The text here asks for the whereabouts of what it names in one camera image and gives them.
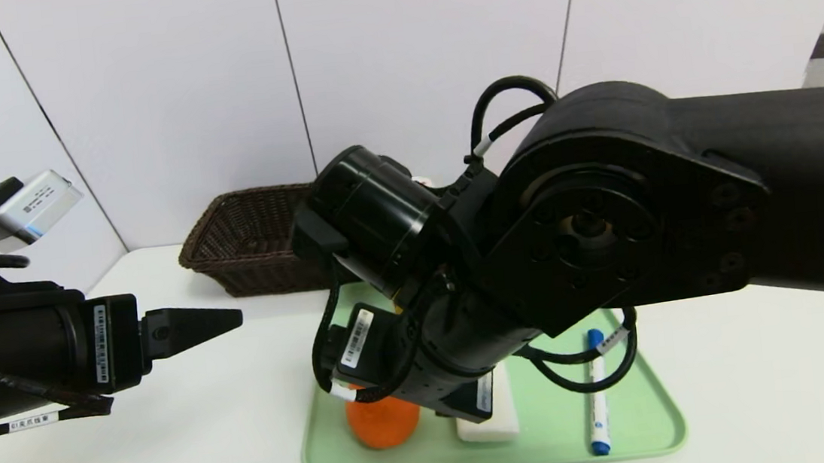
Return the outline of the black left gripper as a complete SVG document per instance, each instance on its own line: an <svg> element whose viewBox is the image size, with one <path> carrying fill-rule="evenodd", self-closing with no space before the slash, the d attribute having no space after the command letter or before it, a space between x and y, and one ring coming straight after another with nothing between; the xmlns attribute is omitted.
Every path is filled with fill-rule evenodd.
<svg viewBox="0 0 824 463"><path fill-rule="evenodd" d="M62 391L113 394L136 386L148 361L175 357L244 323L235 309L152 309L131 294L0 312L0 373ZM0 419L48 401L0 384Z"/></svg>

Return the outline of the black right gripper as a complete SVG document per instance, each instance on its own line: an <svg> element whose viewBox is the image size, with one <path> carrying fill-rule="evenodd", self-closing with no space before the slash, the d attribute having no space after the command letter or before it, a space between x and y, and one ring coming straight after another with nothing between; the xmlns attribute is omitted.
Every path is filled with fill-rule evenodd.
<svg viewBox="0 0 824 463"><path fill-rule="evenodd" d="M333 379L354 389L362 404L398 399L473 425L492 417L491 368L469 370L438 348L413 315L357 303L339 349Z"/></svg>

